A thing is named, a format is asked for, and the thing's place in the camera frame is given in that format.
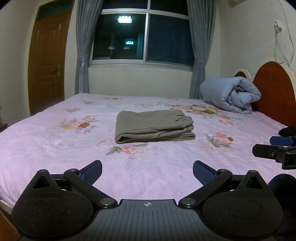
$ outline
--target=door frame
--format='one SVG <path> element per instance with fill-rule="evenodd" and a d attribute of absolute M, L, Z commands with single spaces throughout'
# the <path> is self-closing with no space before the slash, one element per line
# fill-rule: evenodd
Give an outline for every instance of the door frame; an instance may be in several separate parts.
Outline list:
<path fill-rule="evenodd" d="M 44 19 L 37 20 L 41 8 L 43 6 L 46 6 L 48 4 L 51 4 L 53 2 L 58 2 L 58 1 L 62 1 L 62 0 L 53 0 L 53 1 L 49 1 L 49 2 L 47 2 L 45 4 L 40 5 L 38 7 L 38 10 L 37 10 L 37 13 L 36 13 L 36 16 L 35 16 L 35 19 L 34 19 L 34 24 L 33 24 L 33 28 L 32 28 L 32 34 L 31 34 L 31 38 L 30 38 L 29 51 L 28 51 L 29 53 L 28 53 L 28 65 L 27 65 L 28 69 L 27 69 L 27 86 L 26 86 L 26 91 L 28 93 L 28 102 L 27 102 L 28 103 L 28 105 L 27 105 L 27 111 L 28 111 L 28 114 L 29 114 L 28 116 L 31 116 L 30 100 L 29 100 L 30 99 L 30 97 L 29 97 L 29 95 L 30 95 L 29 82 L 30 82 L 30 79 L 31 79 L 31 76 L 32 76 L 32 68 L 31 68 L 32 63 L 30 62 L 30 56 L 32 55 L 31 45 L 32 45 L 32 42 L 33 42 L 35 25 L 36 25 L 36 23 L 44 20 Z M 60 13 L 60 14 L 67 14 L 68 13 L 68 19 L 67 19 L 67 24 L 66 24 L 67 35 L 68 35 L 68 31 L 69 31 L 70 19 L 71 19 L 71 15 L 72 15 L 73 6 L 75 4 L 75 1 L 77 1 L 77 0 L 72 0 L 71 10 L 70 11 L 66 11 L 66 12 Z M 49 18 L 55 17 L 57 15 L 53 15 L 53 16 L 48 17 L 48 18 L 45 18 L 45 19 L 49 19 Z M 65 81 L 65 60 L 64 60 L 63 75 L 64 75 L 64 81 Z M 63 85 L 63 95 L 64 95 L 64 99 L 65 99 L 65 85 Z"/>

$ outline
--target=red-brown headboard panel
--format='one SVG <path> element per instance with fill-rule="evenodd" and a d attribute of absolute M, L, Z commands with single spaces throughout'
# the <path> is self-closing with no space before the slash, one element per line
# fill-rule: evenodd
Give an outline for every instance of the red-brown headboard panel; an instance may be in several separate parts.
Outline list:
<path fill-rule="evenodd" d="M 253 83 L 261 99 L 252 103 L 254 111 L 296 128 L 295 93 L 287 72 L 276 62 L 267 62 L 258 70 Z"/>
<path fill-rule="evenodd" d="M 237 73 L 236 73 L 236 75 L 235 75 L 235 77 L 244 77 L 244 78 L 247 78 L 246 77 L 246 74 L 243 72 L 243 71 L 238 71 Z"/>

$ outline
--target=person's leg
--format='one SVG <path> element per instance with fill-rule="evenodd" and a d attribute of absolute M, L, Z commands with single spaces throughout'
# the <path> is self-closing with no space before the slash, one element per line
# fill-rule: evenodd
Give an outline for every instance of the person's leg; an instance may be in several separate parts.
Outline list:
<path fill-rule="evenodd" d="M 296 240 L 296 178 L 288 174 L 275 176 L 268 184 L 283 209 L 283 222 L 275 238 Z"/>

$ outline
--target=light blue quilt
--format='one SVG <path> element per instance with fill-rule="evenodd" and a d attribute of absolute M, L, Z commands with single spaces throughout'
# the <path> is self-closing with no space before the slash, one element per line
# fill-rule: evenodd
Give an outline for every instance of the light blue quilt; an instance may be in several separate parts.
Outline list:
<path fill-rule="evenodd" d="M 250 114 L 251 103 L 261 98 L 257 87 L 248 79 L 209 78 L 200 85 L 204 101 L 215 106 L 237 113 Z"/>

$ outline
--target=floral bedspread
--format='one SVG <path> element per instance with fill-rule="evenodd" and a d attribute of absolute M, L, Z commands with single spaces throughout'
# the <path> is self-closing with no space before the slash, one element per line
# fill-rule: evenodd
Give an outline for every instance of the floral bedspread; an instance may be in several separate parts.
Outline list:
<path fill-rule="evenodd" d="M 122 111 L 182 110 L 194 120 L 195 140 L 116 144 Z M 275 161 L 255 158 L 256 143 L 269 144 L 284 125 L 262 113 L 243 115 L 201 100 L 78 94 L 0 133 L 0 198 L 15 204 L 39 169 L 63 173 L 98 159 L 102 176 L 94 186 L 120 199 L 175 199 L 202 185 L 192 174 L 195 160 L 234 174 L 258 170 L 266 182 L 284 171 Z"/>

